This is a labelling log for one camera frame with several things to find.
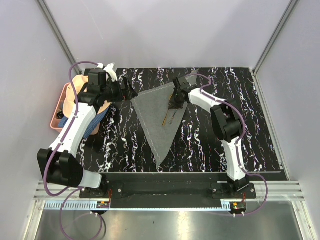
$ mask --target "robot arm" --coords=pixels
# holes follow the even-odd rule
[[[47,163],[53,154],[53,149],[60,146],[49,166],[47,182],[68,186],[104,188],[102,175],[84,170],[76,160],[77,150],[81,139],[91,121],[95,118],[105,101],[110,103],[130,101],[138,96],[127,78],[120,85],[114,71],[114,65],[107,65],[104,70],[93,69],[88,72],[86,83],[78,96],[78,111],[76,106],[58,138],[50,145],[49,149],[40,149],[37,154],[38,164],[42,177],[45,175]]]
[[[244,166],[243,154],[241,151],[241,141],[236,145],[236,141],[240,137],[243,126],[237,113],[230,107],[221,104],[224,99],[214,97],[213,100],[209,93],[200,90],[196,85],[190,85],[186,78],[179,77],[173,80],[175,89],[169,101],[169,108],[181,108],[184,102],[195,104],[211,115],[213,132],[216,137],[221,140],[226,162],[227,175],[229,184],[234,192],[249,185],[249,180],[246,174],[239,166],[237,158],[237,148],[239,149],[239,160]],[[228,101],[232,105],[236,105],[234,100]]]

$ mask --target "cable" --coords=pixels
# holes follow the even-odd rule
[[[238,110],[235,106],[233,106],[232,104],[230,104],[230,103],[228,103],[228,102],[226,102],[226,101],[218,100],[218,99],[216,99],[213,95],[211,95],[211,94],[209,94],[209,93],[207,93],[207,92],[205,92],[205,91],[203,90],[204,88],[211,86],[212,81],[211,81],[211,79],[210,79],[209,77],[207,77],[207,76],[205,76],[205,75],[203,75],[203,74],[199,74],[199,73],[190,73],[190,74],[188,74],[187,76],[192,76],[192,75],[203,77],[203,78],[205,78],[205,79],[207,79],[207,80],[209,81],[209,83],[208,83],[207,85],[204,85],[204,86],[202,86],[202,87],[200,88],[200,93],[201,93],[202,95],[206,96],[207,98],[209,98],[209,99],[211,99],[211,100],[213,100],[213,101],[215,101],[215,102],[217,102],[217,103],[224,104],[224,105],[227,105],[228,107],[232,108],[232,109],[238,114],[238,116],[239,116],[239,118],[240,118],[240,121],[241,121],[243,130],[242,130],[242,134],[239,136],[239,138],[238,138],[238,139],[236,140],[236,142],[235,142],[236,158],[237,158],[239,167],[241,168],[241,170],[242,170],[246,175],[248,175],[248,176],[250,176],[250,177],[259,177],[259,178],[262,179],[262,181],[263,181],[264,184],[265,184],[265,197],[264,197],[264,200],[263,200],[261,206],[259,206],[256,210],[254,210],[254,211],[252,211],[252,212],[246,213],[245,215],[249,216],[249,215],[255,214],[255,213],[259,212],[259,211],[262,209],[262,207],[266,204],[267,198],[268,198],[269,189],[268,189],[268,183],[267,183],[266,179],[265,179],[262,175],[247,172],[246,169],[245,169],[245,167],[242,166],[242,164],[241,164],[240,154],[239,154],[239,149],[238,149],[237,144],[241,141],[241,139],[242,139],[242,138],[245,136],[245,134],[246,134],[246,123],[245,123],[245,120],[244,120],[244,118],[242,117],[242,114],[239,112],[239,110]]]
[[[74,93],[74,98],[75,98],[75,113],[74,113],[74,116],[73,118],[71,119],[71,122],[69,124],[69,126],[67,127],[65,133],[63,134],[62,138],[61,138],[61,143],[64,142],[65,138],[67,137],[67,134],[69,133],[72,125],[74,124],[74,121],[76,120],[76,117],[78,115],[78,110],[79,110],[79,101],[78,101],[78,95],[77,95],[77,90],[76,90],[76,86],[74,84],[74,82],[72,81],[72,70],[74,69],[75,66],[78,66],[80,64],[93,64],[93,65],[96,65],[98,66],[97,63],[95,62],[92,62],[92,61],[80,61],[80,62],[77,62],[75,64],[73,64],[70,69],[69,69],[69,81],[71,83],[71,86],[72,86],[72,89],[73,89],[73,93]],[[49,157],[49,160],[45,166],[45,170],[44,170],[44,174],[43,174],[43,185],[44,185],[44,189],[45,189],[45,192],[51,196],[51,197],[57,197],[59,195],[61,195],[62,193],[64,193],[67,189],[69,189],[69,187],[65,187],[63,190],[61,190],[60,192],[58,193],[52,193],[50,192],[49,188],[48,188],[48,183],[47,183],[47,178],[48,178],[48,172],[49,172],[49,167],[51,165],[51,162],[52,160],[54,159],[58,149],[60,148],[61,146],[61,143],[59,143],[56,148],[53,150],[51,156]]]
[[[78,192],[78,191],[80,191],[80,190],[82,190],[82,189],[83,189],[83,187],[79,187],[79,188],[77,188],[76,190],[74,190],[73,192],[71,192],[71,193],[66,197],[66,199],[63,201],[63,203],[62,203],[62,205],[61,205],[61,207],[60,207],[60,211],[59,211],[60,230],[61,230],[61,232],[63,233],[63,235],[64,235],[67,239],[69,239],[69,240],[75,240],[75,239],[74,239],[74,238],[71,238],[71,237],[65,232],[64,227],[62,226],[62,210],[63,210],[63,208],[64,208],[67,200],[68,200],[73,194],[75,194],[76,192]],[[95,239],[99,236],[99,234],[101,233],[102,225],[103,225],[103,221],[104,221],[103,218],[102,218],[102,216],[100,216],[99,214],[96,213],[95,216],[98,216],[99,219],[100,219],[100,228],[99,228],[99,231],[97,232],[97,234],[96,234],[93,238],[90,238],[90,240],[95,240]]]

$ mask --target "floor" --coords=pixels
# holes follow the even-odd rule
[[[195,68],[118,69],[141,93],[172,82]],[[250,172],[278,172],[280,166],[249,68],[199,68],[210,77],[205,90],[223,99],[236,99],[247,124],[242,141],[244,163]],[[207,80],[197,78],[200,86]],[[215,138],[211,117],[194,105],[187,107],[172,147],[157,169],[155,157],[131,102],[113,104],[97,135],[83,139],[77,159],[94,172],[224,172],[227,169],[222,144]]]
[[[250,202],[248,211],[258,204]],[[87,240],[100,223],[86,211],[66,210],[62,225],[73,239]],[[302,240],[290,202],[267,202],[260,212],[245,217],[216,216],[214,212],[109,211],[103,214],[102,232],[108,240]],[[44,210],[36,240],[66,239],[59,226],[59,211]]]

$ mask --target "metal corner post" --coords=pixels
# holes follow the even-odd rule
[[[253,72],[255,74],[257,74],[262,66],[262,64],[264,63],[264,61],[266,60],[270,50],[272,49],[273,45],[275,44],[279,34],[281,33],[281,31],[284,29],[287,21],[289,20],[290,16],[292,15],[292,13],[294,12],[296,6],[298,5],[298,3],[300,2],[300,0],[291,0],[290,3],[288,4],[287,8],[285,9],[278,25],[276,26],[269,42],[267,43],[261,57],[259,58],[257,64],[255,65]]]
[[[71,65],[75,64],[77,61],[75,59],[75,57],[73,56],[73,54],[71,53],[66,40],[64,39],[60,29],[58,28],[58,25],[46,3],[45,0],[35,0],[36,3],[38,4],[40,10],[42,11],[45,19],[47,20],[53,34],[55,35],[57,41],[59,42],[66,58],[68,59],[68,61],[70,62]],[[79,66],[75,66],[74,68],[76,74],[81,74],[81,69],[79,68]]]

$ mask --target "reflective floor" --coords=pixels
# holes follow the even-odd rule
[[[248,203],[248,211],[258,207]],[[75,240],[92,238],[100,221],[85,211],[63,211],[65,231]],[[267,202],[252,216],[216,216],[210,212],[109,211],[98,240],[302,240],[292,205]],[[37,240],[66,239],[59,228],[59,211],[45,210]]]

